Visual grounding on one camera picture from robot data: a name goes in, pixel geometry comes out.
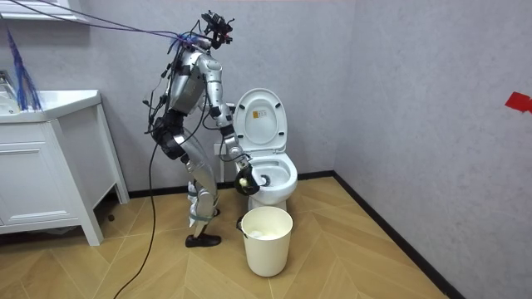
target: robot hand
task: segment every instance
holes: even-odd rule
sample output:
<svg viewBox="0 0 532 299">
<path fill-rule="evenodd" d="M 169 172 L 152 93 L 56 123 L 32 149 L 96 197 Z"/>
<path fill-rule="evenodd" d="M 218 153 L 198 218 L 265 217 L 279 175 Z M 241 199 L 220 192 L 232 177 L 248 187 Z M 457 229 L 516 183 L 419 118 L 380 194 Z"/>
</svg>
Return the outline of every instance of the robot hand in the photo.
<svg viewBox="0 0 532 299">
<path fill-rule="evenodd" d="M 201 17 L 207 22 L 207 27 L 204 30 L 204 34 L 213 32 L 212 47 L 218 49 L 223 44 L 230 44 L 233 38 L 228 35 L 233 31 L 231 25 L 229 25 L 234 19 L 226 22 L 224 17 L 220 16 L 216 12 L 204 13 Z"/>
<path fill-rule="evenodd" d="M 234 179 L 234 187 L 240 194 L 246 196 L 256 194 L 260 190 L 261 185 L 254 178 L 251 164 L 248 164 L 237 173 Z"/>
</svg>

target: wall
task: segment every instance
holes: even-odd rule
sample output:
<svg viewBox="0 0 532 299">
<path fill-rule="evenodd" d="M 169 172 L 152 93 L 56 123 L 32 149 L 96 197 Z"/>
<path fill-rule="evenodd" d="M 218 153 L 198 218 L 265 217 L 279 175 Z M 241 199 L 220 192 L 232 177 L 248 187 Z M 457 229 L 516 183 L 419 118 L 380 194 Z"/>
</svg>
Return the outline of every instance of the wall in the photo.
<svg viewBox="0 0 532 299">
<path fill-rule="evenodd" d="M 336 57 L 350 46 L 352 3 L 83 1 L 86 12 L 150 30 L 184 32 L 208 9 L 235 17 L 234 43 L 214 51 L 224 66 L 224 98 L 236 103 L 255 87 L 274 91 L 288 115 L 288 154 L 299 173 L 330 170 L 336 152 L 332 101 L 344 96 L 349 65 Z M 339 26 L 338 19 L 345 20 Z M 43 90 L 99 89 L 129 190 L 147 189 L 154 142 L 140 102 L 170 57 L 164 38 L 89 29 L 62 22 L 10 22 L 27 68 Z M 0 67 L 12 70 L 5 39 Z M 194 128 L 199 113 L 185 121 Z M 218 132 L 197 134 L 208 153 Z M 217 169 L 218 160 L 211 164 Z M 186 184 L 184 166 L 162 153 L 154 162 L 154 187 Z"/>
<path fill-rule="evenodd" d="M 532 297 L 531 1 L 357 0 L 335 170 L 467 298 Z"/>
</svg>

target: black baseboard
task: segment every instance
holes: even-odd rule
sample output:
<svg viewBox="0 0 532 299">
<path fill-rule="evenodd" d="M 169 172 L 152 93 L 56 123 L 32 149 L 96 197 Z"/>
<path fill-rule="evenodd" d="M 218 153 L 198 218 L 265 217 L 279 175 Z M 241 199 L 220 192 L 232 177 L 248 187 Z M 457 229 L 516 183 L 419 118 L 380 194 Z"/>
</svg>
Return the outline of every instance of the black baseboard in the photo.
<svg viewBox="0 0 532 299">
<path fill-rule="evenodd" d="M 312 173 L 306 173 L 306 174 L 298 174 L 298 179 L 319 179 L 319 178 L 325 178 L 325 177 L 332 177 L 335 174 L 334 170 L 325 170 L 325 171 L 317 171 Z M 233 182 L 224 182 L 224 183 L 217 183 L 218 189 L 230 189 L 233 188 Z M 178 187 L 168 187 L 168 188 L 157 188 L 153 189 L 153 194 L 155 196 L 158 195 L 167 195 L 167 194 L 182 194 L 186 193 L 188 191 L 187 186 L 178 186 Z M 130 198 L 141 198 L 150 196 L 150 190 L 139 190 L 139 191 L 130 191 L 129 192 Z"/>
<path fill-rule="evenodd" d="M 466 299 L 453 287 L 405 238 L 375 211 L 349 184 L 333 171 L 333 177 L 351 195 L 358 205 L 375 221 L 384 232 L 406 253 L 427 277 L 450 299 Z"/>
<path fill-rule="evenodd" d="M 313 173 L 298 174 L 298 180 L 327 178 L 334 176 L 334 174 L 334 170 L 316 171 Z"/>
</svg>

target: white toilet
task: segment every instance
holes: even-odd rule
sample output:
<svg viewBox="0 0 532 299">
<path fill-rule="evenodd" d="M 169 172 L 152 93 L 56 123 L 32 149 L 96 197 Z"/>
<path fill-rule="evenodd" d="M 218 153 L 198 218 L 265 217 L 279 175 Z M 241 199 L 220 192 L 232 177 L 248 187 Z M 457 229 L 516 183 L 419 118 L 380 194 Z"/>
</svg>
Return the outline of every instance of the white toilet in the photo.
<svg viewBox="0 0 532 299">
<path fill-rule="evenodd" d="M 248 209 L 272 206 L 286 211 L 286 200 L 298 184 L 298 171 L 284 152 L 288 124 L 283 103 L 264 88 L 246 92 L 236 105 L 234 130 L 244 152 L 252 156 L 254 170 L 269 178 L 269 186 L 249 197 Z"/>
</svg>

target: plastic bucket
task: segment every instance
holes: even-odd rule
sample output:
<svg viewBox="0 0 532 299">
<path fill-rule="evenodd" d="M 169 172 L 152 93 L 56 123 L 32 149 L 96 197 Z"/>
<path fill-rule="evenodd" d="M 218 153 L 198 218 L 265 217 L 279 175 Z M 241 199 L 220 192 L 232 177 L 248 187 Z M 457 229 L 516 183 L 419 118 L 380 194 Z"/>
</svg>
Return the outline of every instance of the plastic bucket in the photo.
<svg viewBox="0 0 532 299">
<path fill-rule="evenodd" d="M 281 208 L 259 207 L 236 223 L 244 234 L 249 268 L 261 277 L 279 274 L 286 266 L 293 221 Z"/>
</svg>

